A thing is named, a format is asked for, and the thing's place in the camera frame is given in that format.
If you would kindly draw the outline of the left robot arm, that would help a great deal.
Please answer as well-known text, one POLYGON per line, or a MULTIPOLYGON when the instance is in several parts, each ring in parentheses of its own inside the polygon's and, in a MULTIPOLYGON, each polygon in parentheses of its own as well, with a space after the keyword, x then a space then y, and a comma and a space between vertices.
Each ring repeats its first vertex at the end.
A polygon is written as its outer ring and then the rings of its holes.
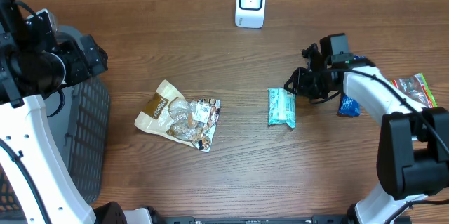
POLYGON ((47 10, 1 0, 1 167, 28 223, 152 223, 151 209, 91 207, 69 176, 44 100, 107 70, 90 35, 58 25, 47 10))

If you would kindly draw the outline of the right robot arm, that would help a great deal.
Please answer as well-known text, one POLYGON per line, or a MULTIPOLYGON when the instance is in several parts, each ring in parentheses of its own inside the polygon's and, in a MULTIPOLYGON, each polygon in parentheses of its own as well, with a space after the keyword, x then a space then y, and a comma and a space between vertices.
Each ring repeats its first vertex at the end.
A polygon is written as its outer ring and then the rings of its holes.
POLYGON ((338 94, 355 100, 380 125, 379 183, 331 223, 409 223, 402 213, 448 187, 448 111, 425 107, 400 92, 367 58, 349 50, 344 33, 302 50, 308 60, 284 85, 286 91, 324 103, 338 94))

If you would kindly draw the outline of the teal snack packet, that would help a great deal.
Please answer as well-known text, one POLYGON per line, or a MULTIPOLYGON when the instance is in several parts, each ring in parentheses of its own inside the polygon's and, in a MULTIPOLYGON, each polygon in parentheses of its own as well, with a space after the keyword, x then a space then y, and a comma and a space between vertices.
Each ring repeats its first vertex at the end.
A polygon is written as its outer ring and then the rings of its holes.
POLYGON ((291 129, 296 126, 295 95, 284 88, 269 88, 268 125, 286 124, 291 129))

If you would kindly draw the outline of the beige mushroom snack bag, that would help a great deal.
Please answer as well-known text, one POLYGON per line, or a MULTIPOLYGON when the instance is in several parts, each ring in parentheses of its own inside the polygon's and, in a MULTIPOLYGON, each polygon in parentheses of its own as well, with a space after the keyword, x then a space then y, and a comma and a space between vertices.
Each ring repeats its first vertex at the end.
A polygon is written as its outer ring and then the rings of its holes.
POLYGON ((188 101, 174 85, 164 80, 134 125, 202 152, 209 152, 220 117, 221 101, 200 98, 188 101))

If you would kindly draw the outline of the blue cookie packet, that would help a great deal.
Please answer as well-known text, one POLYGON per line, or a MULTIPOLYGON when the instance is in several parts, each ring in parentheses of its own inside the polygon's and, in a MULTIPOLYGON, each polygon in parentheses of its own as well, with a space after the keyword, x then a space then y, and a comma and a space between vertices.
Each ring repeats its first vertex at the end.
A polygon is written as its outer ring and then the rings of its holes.
POLYGON ((342 94, 337 114, 341 117, 358 117, 361 114, 361 106, 354 99, 342 94))

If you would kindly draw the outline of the green gummy candy bag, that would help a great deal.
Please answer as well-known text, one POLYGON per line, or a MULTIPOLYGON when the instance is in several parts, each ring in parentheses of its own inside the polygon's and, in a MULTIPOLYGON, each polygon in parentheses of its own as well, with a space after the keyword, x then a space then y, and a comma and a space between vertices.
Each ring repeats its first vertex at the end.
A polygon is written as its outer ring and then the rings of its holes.
POLYGON ((423 73, 415 74, 409 78, 392 79, 390 82, 399 91, 414 101, 422 103, 425 107, 438 107, 423 73))

